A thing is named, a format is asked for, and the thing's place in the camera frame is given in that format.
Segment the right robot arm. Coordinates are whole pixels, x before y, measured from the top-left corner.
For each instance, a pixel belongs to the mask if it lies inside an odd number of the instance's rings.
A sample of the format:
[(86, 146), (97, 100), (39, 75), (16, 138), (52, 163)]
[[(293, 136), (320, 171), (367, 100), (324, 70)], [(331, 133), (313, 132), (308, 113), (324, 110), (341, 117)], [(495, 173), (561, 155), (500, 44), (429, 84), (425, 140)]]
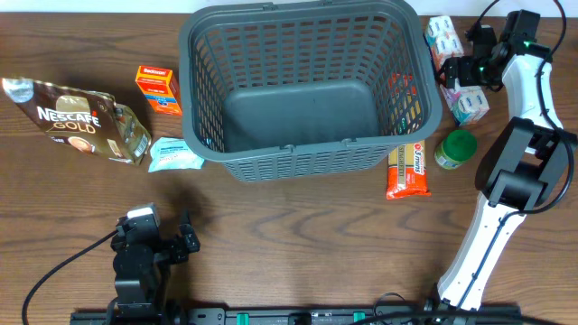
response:
[(551, 209), (560, 178), (573, 178), (577, 136), (557, 119), (550, 71), (553, 50), (536, 40), (540, 16), (508, 14), (496, 35), (476, 22), (466, 33), (471, 56), (450, 58), (440, 68), (444, 86), (505, 89), (510, 120), (480, 161), (475, 214), (448, 271), (437, 284), (441, 303), (475, 311), (507, 242), (526, 216)]

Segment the dark grey plastic basket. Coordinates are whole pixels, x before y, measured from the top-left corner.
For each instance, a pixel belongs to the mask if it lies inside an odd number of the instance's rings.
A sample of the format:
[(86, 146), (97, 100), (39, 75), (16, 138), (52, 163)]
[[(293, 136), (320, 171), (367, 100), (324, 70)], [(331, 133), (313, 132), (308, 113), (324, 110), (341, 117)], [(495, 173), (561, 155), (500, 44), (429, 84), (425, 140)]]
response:
[(179, 51), (183, 138), (240, 181), (369, 169), (443, 116), (404, 1), (206, 7)]

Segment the Nescafe Gold coffee pouch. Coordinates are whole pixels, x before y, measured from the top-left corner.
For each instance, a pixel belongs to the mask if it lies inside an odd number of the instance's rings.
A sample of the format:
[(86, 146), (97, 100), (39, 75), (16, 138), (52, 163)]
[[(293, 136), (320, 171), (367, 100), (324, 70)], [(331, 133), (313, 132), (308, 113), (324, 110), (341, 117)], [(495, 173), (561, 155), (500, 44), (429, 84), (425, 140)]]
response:
[(152, 137), (133, 110), (103, 92), (33, 79), (3, 79), (4, 93), (54, 142), (138, 165)]

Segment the green lid glass jar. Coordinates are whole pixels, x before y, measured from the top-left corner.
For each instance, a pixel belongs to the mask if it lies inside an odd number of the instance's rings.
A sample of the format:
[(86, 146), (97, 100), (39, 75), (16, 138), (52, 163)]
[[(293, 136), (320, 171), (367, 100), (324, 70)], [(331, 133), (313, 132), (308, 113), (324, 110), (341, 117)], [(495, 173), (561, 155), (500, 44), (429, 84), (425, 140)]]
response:
[(477, 140), (467, 130), (457, 129), (448, 134), (434, 151), (437, 164), (446, 170), (455, 170), (477, 151)]

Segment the Kleenex tissue multipack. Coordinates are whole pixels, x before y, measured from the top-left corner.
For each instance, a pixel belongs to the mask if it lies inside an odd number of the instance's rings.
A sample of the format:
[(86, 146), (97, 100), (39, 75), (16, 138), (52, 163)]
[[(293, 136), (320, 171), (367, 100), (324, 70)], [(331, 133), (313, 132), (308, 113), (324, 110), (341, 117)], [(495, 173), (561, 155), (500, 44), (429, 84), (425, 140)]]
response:
[[(464, 55), (460, 38), (447, 15), (432, 17), (424, 29), (424, 37), (436, 72), (447, 59)], [(456, 79), (454, 88), (441, 85), (440, 90), (457, 126), (475, 124), (489, 111), (488, 101), (479, 86), (462, 87)]]

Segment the San Remo spaghetti packet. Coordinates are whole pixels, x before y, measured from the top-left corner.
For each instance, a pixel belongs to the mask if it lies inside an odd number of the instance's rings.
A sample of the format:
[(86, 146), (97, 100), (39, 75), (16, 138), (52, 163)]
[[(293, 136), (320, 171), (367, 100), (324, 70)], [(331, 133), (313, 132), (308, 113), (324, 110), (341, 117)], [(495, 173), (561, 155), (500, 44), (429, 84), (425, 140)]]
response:
[[(411, 86), (412, 75), (396, 73), (388, 80), (394, 90), (389, 99), (393, 106), (391, 122), (398, 122), (392, 127), (393, 135), (409, 135), (417, 130), (422, 122), (422, 113), (415, 86)], [(429, 197), (431, 192), (427, 185), (425, 166), (425, 142), (401, 144), (387, 157), (387, 191), (388, 200), (412, 196)]]

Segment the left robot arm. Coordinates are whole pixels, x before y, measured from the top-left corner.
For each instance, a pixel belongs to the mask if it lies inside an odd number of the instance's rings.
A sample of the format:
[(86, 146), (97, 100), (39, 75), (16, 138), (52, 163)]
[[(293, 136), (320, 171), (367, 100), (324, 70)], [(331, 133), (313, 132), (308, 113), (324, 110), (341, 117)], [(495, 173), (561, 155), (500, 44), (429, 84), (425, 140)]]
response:
[(116, 225), (111, 248), (116, 253), (117, 297), (107, 307), (106, 324), (186, 324), (187, 311), (166, 298), (171, 266), (185, 263), (200, 250), (200, 241), (182, 212), (172, 238), (161, 238), (156, 206), (148, 203), (130, 209)]

